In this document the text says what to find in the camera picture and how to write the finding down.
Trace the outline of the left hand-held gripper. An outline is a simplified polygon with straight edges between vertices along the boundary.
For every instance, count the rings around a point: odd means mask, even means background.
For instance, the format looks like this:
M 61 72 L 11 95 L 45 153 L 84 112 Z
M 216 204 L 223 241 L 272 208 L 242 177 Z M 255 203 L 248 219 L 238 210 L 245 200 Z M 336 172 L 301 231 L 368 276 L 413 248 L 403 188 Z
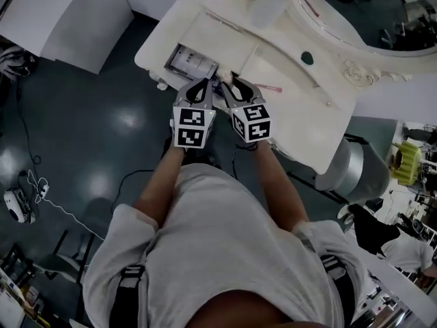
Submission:
M 173 105 L 171 127 L 174 146 L 204 148 L 215 117 L 211 80 L 195 79 L 182 86 Z

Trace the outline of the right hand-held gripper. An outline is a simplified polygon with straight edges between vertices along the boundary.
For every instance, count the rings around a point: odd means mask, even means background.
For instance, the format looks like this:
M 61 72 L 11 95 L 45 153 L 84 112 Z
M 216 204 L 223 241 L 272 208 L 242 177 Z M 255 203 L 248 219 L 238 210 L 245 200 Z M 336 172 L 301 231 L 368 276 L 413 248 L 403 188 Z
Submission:
M 259 103 L 238 105 L 239 102 L 230 86 L 221 82 L 221 91 L 226 105 L 230 109 L 234 130 L 247 144 L 269 139 L 271 137 L 271 118 L 260 89 L 240 77 L 234 77 L 233 85 L 239 90 L 243 102 Z

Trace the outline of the small black-lined drawer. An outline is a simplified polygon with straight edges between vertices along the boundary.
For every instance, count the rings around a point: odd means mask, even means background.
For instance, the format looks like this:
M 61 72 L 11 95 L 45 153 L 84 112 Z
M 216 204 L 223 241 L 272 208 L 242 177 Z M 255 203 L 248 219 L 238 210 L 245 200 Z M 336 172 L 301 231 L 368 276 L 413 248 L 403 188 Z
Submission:
M 184 45 L 177 44 L 164 68 L 186 79 L 211 79 L 219 65 Z

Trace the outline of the white ornate dressing table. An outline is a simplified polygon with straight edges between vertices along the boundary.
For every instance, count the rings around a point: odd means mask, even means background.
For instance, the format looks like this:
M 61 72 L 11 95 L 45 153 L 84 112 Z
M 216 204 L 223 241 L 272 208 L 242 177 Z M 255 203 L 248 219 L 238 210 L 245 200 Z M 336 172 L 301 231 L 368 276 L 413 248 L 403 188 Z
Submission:
M 135 56 L 174 89 L 186 79 L 164 65 L 177 44 L 212 59 L 262 89 L 273 119 L 271 142 L 286 157 L 324 173 L 346 131 L 359 93 L 383 81 L 437 72 L 437 52 L 400 56 L 363 50 L 324 32 L 298 0 L 265 29 L 250 22 L 254 0 L 177 0 Z M 314 64 L 300 59 L 312 54 Z

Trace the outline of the person's left forearm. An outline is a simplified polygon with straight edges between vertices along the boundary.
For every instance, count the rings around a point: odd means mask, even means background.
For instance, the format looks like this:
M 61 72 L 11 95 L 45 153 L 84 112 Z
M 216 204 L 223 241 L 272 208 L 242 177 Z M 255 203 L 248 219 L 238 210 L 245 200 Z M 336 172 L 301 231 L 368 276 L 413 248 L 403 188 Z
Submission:
M 162 227 L 171 207 L 185 151 L 173 144 L 160 160 L 133 207 Z

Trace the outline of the person's right forearm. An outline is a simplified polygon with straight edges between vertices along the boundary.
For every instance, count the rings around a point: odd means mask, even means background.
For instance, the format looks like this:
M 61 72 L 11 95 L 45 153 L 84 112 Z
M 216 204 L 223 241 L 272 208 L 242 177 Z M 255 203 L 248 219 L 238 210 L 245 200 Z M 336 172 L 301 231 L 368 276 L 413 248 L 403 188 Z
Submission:
M 299 223 L 309 222 L 296 188 L 267 141 L 257 143 L 254 159 L 268 212 L 277 226 L 291 232 Z

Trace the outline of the white translucent vase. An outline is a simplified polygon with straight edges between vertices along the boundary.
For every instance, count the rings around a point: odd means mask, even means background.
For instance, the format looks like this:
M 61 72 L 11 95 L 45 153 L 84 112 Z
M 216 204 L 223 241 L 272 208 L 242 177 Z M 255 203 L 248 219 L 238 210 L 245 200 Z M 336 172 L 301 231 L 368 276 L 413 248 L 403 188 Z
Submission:
M 249 6 L 251 24 L 265 29 L 273 24 L 286 9 L 288 0 L 254 0 Z

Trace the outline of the person's grey shirt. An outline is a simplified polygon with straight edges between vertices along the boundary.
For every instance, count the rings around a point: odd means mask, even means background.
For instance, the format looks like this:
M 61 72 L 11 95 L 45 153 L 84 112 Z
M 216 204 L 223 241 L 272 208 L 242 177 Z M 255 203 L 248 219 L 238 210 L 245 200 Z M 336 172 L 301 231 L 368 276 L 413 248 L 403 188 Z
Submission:
M 325 255 L 345 266 L 357 309 L 367 269 L 337 222 L 282 230 L 231 176 L 209 165 L 186 165 L 163 227 L 131 206 L 115 209 L 85 275 L 85 311 L 95 328 L 109 328 L 122 271 L 141 265 L 139 328 L 184 328 L 203 304 L 230 290 L 255 293 L 291 319 L 344 328 Z

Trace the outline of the oval white-framed mirror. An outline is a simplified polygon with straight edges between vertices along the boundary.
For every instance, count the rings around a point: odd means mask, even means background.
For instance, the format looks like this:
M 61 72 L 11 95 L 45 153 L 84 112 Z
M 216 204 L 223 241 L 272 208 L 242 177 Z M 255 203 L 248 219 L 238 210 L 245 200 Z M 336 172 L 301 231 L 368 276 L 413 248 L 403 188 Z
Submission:
M 437 52 L 437 0 L 298 0 L 328 35 L 400 56 Z

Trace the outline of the white cabinet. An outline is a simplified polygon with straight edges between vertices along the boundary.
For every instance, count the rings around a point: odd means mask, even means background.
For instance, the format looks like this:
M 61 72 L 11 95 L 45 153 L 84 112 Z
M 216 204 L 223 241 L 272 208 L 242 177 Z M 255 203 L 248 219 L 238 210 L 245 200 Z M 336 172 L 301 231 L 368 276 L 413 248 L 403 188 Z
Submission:
M 0 12 L 0 35 L 98 74 L 132 19 L 127 0 L 12 0 Z

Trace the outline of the yellow-green stool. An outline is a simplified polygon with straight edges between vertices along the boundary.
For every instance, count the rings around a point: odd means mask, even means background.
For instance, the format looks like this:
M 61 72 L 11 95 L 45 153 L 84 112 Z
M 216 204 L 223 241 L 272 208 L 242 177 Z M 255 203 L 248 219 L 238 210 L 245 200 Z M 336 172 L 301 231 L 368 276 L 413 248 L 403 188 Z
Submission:
M 419 175 L 420 148 L 408 141 L 393 142 L 391 145 L 397 148 L 389 165 L 391 178 L 396 179 L 399 185 L 412 186 Z

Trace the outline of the white power strip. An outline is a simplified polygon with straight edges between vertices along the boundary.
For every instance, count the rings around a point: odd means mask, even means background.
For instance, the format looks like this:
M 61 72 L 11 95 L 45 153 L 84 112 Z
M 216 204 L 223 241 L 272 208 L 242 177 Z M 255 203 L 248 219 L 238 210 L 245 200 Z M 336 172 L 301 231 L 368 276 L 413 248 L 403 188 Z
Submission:
M 48 180 L 46 178 L 39 179 L 39 181 L 36 183 L 36 204 L 39 204 L 42 200 L 45 200 L 48 190 Z

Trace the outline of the white floor device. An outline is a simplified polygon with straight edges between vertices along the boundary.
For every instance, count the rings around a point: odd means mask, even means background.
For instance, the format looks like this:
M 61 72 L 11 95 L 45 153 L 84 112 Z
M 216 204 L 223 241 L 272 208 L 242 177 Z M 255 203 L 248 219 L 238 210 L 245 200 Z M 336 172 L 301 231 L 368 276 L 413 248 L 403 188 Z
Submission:
M 19 223 L 33 223 L 36 218 L 30 203 L 20 187 L 8 189 L 3 199 L 12 218 Z

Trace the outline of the person's chin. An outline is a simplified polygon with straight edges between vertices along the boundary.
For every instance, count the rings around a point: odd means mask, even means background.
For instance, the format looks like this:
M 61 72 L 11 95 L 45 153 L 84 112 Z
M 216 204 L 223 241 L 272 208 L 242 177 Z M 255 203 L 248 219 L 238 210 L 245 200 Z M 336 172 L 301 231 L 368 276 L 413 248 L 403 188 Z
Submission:
M 186 328 L 273 328 L 291 321 L 261 296 L 249 291 L 230 290 L 203 304 Z

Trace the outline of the grey chair with black frame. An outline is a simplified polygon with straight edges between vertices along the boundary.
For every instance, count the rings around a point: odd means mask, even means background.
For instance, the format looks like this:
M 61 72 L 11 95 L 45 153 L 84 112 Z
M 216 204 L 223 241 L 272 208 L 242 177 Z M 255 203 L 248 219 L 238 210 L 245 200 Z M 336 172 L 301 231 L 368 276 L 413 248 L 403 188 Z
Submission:
M 389 185 L 385 160 L 364 138 L 345 134 L 324 174 L 308 182 L 289 172 L 289 177 L 338 204 L 365 204 L 380 197 Z

